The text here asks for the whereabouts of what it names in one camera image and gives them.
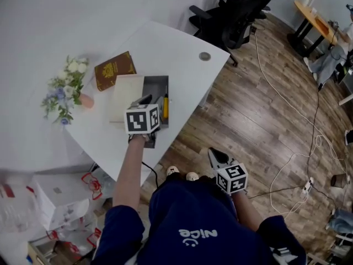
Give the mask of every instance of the white desk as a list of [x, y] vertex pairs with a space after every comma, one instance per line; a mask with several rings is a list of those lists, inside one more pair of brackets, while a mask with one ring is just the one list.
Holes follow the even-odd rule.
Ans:
[[[156, 148], [145, 149], [143, 161], [154, 167], [172, 144], [200, 100], [203, 98], [229, 54], [189, 34], [155, 22], [139, 28], [118, 50], [116, 56], [129, 51], [138, 74], [169, 76], [169, 128], [158, 132]], [[201, 61], [201, 52], [211, 54], [210, 61]], [[94, 107], [76, 108], [68, 132], [82, 149], [113, 179], [117, 179], [127, 139], [123, 129], [108, 121], [113, 87], [100, 92], [94, 85]], [[141, 185], [150, 170], [142, 166]]]

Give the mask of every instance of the flower bouquet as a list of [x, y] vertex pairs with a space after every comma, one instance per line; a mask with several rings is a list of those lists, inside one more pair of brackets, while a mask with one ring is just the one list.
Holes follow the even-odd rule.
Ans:
[[66, 65], [58, 75], [49, 80], [48, 94], [43, 99], [41, 106], [44, 107], [45, 116], [48, 118], [49, 113], [58, 113], [54, 123], [60, 122], [67, 125], [73, 120], [70, 109], [74, 105], [81, 105], [81, 89], [83, 88], [82, 79], [86, 73], [88, 59], [71, 59], [66, 58]]

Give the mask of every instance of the white cable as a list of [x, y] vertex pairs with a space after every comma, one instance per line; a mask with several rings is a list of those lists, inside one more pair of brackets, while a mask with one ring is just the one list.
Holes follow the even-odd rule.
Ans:
[[[307, 158], [307, 157], [310, 157], [310, 156], [314, 153], [316, 147], [321, 147], [321, 144], [322, 144], [322, 142], [321, 142], [321, 137], [323, 137], [323, 138], [326, 140], [326, 142], [328, 143], [329, 147], [330, 147], [330, 153], [331, 153], [332, 158], [333, 158], [334, 160], [337, 160], [337, 161], [341, 161], [341, 160], [344, 161], [344, 163], [345, 163], [345, 169], [343, 169], [343, 168], [342, 168], [342, 169], [343, 169], [343, 171], [345, 172], [346, 175], [347, 175], [347, 171], [346, 171], [346, 169], [347, 169], [347, 164], [346, 164], [346, 161], [345, 161], [344, 159], [339, 159], [339, 158], [338, 158], [337, 153], [336, 153], [336, 151], [334, 150], [334, 148], [333, 148], [333, 146], [332, 146], [332, 143], [329, 141], [329, 139], [328, 139], [312, 122], [310, 122], [302, 113], [300, 113], [291, 103], [289, 103], [288, 100], [287, 100], [286, 98], [284, 98], [284, 97], [281, 95], [281, 93], [279, 93], [278, 90], [277, 90], [277, 89], [270, 83], [270, 81], [267, 79], [267, 77], [266, 77], [266, 75], [265, 75], [265, 73], [264, 73], [264, 71], [263, 71], [263, 69], [262, 69], [262, 67], [261, 67], [261, 62], [260, 62], [260, 57], [259, 57], [259, 49], [258, 49], [258, 38], [257, 38], [256, 34], [254, 34], [254, 35], [255, 35], [256, 53], [257, 53], [257, 56], [258, 56], [260, 71], [261, 71], [261, 73], [264, 75], [264, 77], [265, 77], [267, 83], [275, 90], [275, 92], [277, 92], [277, 94], [278, 94], [291, 108], [293, 108], [301, 117], [303, 117], [304, 119], [306, 119], [306, 121], [307, 121], [308, 123], [310, 123], [312, 126], [314, 126], [314, 128], [316, 129], [316, 131], [318, 131], [318, 132], [320, 133], [319, 135], [317, 135], [317, 136], [315, 137], [315, 147], [314, 147], [313, 151], [310, 153], [310, 155], [304, 155], [304, 154], [301, 154], [301, 153], [293, 153], [292, 156], [290, 157], [290, 159], [288, 160], [288, 162], [278, 171], [276, 177], [273, 179], [273, 181], [272, 181], [272, 183], [271, 183], [271, 186], [270, 186], [270, 202], [271, 202], [271, 206], [272, 206], [272, 208], [275, 209], [279, 214], [287, 214], [287, 216], [286, 216], [286, 218], [287, 218], [288, 215], [290, 215], [291, 213], [294, 213], [295, 211], [297, 211], [298, 208], [299, 208], [303, 203], [305, 203], [305, 202], [308, 200], [308, 197], [309, 197], [309, 193], [308, 193], [307, 196], [306, 196], [306, 198], [305, 198], [302, 202], [297, 202], [297, 203], [292, 207], [292, 209], [291, 209], [289, 212], [283, 212], [283, 213], [280, 212], [280, 211], [278, 211], [278, 210], [274, 207], [274, 205], [273, 205], [273, 203], [272, 203], [272, 186], [273, 186], [273, 183], [275, 182], [276, 178], [277, 178], [278, 175], [281, 173], [281, 171], [291, 162], [293, 156], [300, 155], [300, 156], [304, 156], [304, 157], [306, 157], [306, 158]], [[300, 205], [293, 211], [293, 209], [295, 208], [295, 206], [296, 206], [298, 203], [300, 203]]]

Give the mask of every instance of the wooden floor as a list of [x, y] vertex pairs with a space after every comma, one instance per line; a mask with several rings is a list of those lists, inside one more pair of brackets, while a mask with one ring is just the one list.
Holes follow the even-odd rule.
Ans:
[[[317, 86], [302, 59], [290, 47], [286, 34], [292, 30], [275, 18], [258, 22], [260, 62], [269, 81], [305, 117], [313, 121], [317, 107]], [[231, 153], [245, 164], [249, 172], [249, 197], [269, 191], [270, 184], [279, 169], [293, 153], [307, 155], [313, 127], [297, 114], [269, 86], [262, 75], [256, 56], [255, 36], [250, 43], [234, 50], [239, 65], [227, 63], [216, 78], [207, 103], [197, 107], [182, 131], [161, 160], [163, 170], [158, 172], [159, 183], [165, 179], [164, 171], [176, 165], [181, 172], [196, 172], [212, 176], [207, 149]], [[343, 134], [352, 123], [338, 101], [345, 97], [345, 90], [332, 80], [326, 83], [319, 95], [316, 126], [325, 134], [339, 158], [352, 153], [345, 147]], [[353, 160], [346, 159], [351, 172]], [[281, 172], [273, 190], [301, 186], [308, 180], [307, 158], [296, 156]], [[328, 144], [316, 149], [309, 164], [309, 174], [315, 187], [334, 198], [337, 206], [351, 200], [350, 191], [330, 188], [330, 179], [341, 174], [340, 162], [334, 160]], [[142, 186], [141, 216], [147, 220], [147, 205], [155, 190], [151, 174]], [[272, 195], [273, 203], [281, 212], [289, 211], [303, 199], [301, 188], [284, 190]], [[266, 218], [277, 215], [271, 207], [269, 195], [252, 199], [253, 205]], [[305, 204], [289, 215], [286, 223], [308, 252], [324, 256], [334, 241], [335, 233], [325, 231], [334, 204], [324, 195], [312, 190]]]

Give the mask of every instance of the gray jeans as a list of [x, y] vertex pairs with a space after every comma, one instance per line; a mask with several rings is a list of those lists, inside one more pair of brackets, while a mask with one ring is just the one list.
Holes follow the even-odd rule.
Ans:
[[336, 232], [353, 234], [353, 213], [337, 209], [329, 221], [329, 226]]
[[326, 52], [324, 56], [321, 56], [315, 62], [310, 64], [310, 69], [313, 73], [317, 73], [318, 79], [317, 84], [324, 84], [334, 72], [336, 66], [343, 60], [346, 60], [347, 56], [341, 46], [337, 45]]

